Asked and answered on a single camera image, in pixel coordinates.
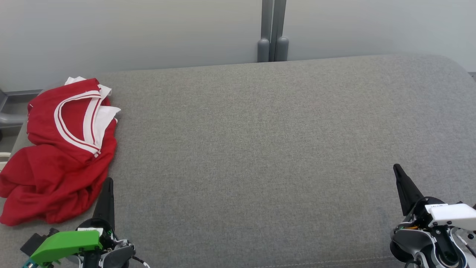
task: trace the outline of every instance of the gray pipe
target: gray pipe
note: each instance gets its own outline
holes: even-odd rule
[[[26,119],[25,114],[0,113],[0,124],[22,124]]]

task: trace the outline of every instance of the gray couch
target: gray couch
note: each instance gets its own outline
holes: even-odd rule
[[[388,248],[403,218],[394,163],[425,195],[476,203],[476,83],[444,57],[97,79],[122,109],[109,170],[116,232],[153,268],[402,267]],[[27,145],[22,133],[15,150]],[[20,246],[48,229],[0,226],[1,266],[20,267]]]

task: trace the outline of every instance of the cable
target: cable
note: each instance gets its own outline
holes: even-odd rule
[[[136,256],[132,256],[132,258],[133,258],[134,260],[136,260],[136,261],[142,263],[145,267],[150,268],[150,266],[147,264],[147,262],[145,262],[145,261],[139,259],[139,258],[136,257]]]
[[[407,263],[405,264],[405,268],[408,268],[408,266],[409,266],[410,264],[416,264],[416,265],[420,266],[420,262],[419,262],[419,261],[409,260],[409,261],[407,261]]]
[[[471,254],[473,254],[474,257],[476,257],[476,253],[474,252],[474,250],[468,245],[468,243],[466,243],[466,241],[459,235],[456,235],[456,237],[461,241],[461,243],[463,243],[465,245],[465,247],[469,250],[469,252],[471,252]]]
[[[443,201],[441,201],[441,200],[438,199],[438,198],[434,198],[434,197],[432,197],[432,196],[424,196],[424,197],[420,198],[419,200],[417,200],[417,201],[415,202],[415,204],[413,205],[413,208],[412,208],[412,211],[411,211],[411,212],[412,212],[412,218],[414,218],[414,221],[412,222],[413,225],[415,225],[415,222],[417,222],[417,221],[419,220],[419,219],[416,218],[415,209],[417,208],[417,206],[419,205],[420,202],[422,202],[422,201],[424,201],[424,200],[425,200],[425,201],[428,201],[428,200],[426,200],[426,199],[430,199],[430,198],[432,198],[433,200],[436,200],[436,201],[441,202],[441,204],[444,204]],[[420,226],[416,226],[416,225],[415,225],[415,226],[411,226],[411,227],[406,227],[405,229],[418,229],[419,227],[420,227]]]

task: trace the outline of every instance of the folded clothing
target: folded clothing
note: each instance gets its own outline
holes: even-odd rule
[[[35,146],[20,149],[0,173],[0,196],[7,198],[0,223],[60,223],[92,205],[117,145],[120,109],[110,106],[110,91],[96,79],[69,78],[29,103],[27,134]]]

